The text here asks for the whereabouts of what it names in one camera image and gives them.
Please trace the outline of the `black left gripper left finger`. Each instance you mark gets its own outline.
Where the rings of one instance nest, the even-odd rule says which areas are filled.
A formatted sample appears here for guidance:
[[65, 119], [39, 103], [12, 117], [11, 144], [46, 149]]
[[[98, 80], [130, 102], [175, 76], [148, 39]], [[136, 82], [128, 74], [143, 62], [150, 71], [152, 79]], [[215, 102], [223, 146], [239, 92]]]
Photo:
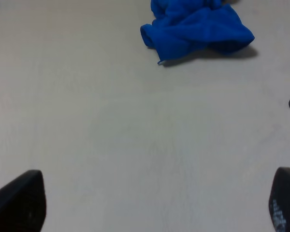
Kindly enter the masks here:
[[28, 170], [0, 189], [0, 232], [40, 232], [46, 218], [43, 174]]

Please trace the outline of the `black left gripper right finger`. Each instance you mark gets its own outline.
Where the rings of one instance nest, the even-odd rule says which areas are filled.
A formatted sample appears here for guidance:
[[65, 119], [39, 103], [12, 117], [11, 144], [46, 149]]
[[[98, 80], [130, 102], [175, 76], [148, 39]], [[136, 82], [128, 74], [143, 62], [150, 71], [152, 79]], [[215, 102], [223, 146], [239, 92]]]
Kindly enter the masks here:
[[279, 167], [269, 197], [269, 213], [276, 232], [290, 232], [290, 168]]

